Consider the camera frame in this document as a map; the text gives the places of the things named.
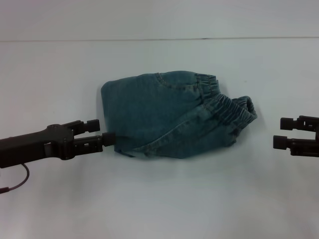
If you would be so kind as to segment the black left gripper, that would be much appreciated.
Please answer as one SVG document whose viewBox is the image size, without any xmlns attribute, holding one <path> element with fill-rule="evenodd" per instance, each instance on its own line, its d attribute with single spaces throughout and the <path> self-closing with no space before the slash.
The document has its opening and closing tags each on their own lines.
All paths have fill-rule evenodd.
<svg viewBox="0 0 319 239">
<path fill-rule="evenodd" d="M 87 122 L 77 120 L 65 126 L 54 124 L 39 132 L 2 139 L 0 166 L 7 168 L 51 157 L 68 160 L 74 154 L 102 152 L 103 147 L 115 145 L 116 135 L 112 132 L 74 140 L 73 133 L 97 131 L 100 131 L 98 119 Z"/>
</svg>

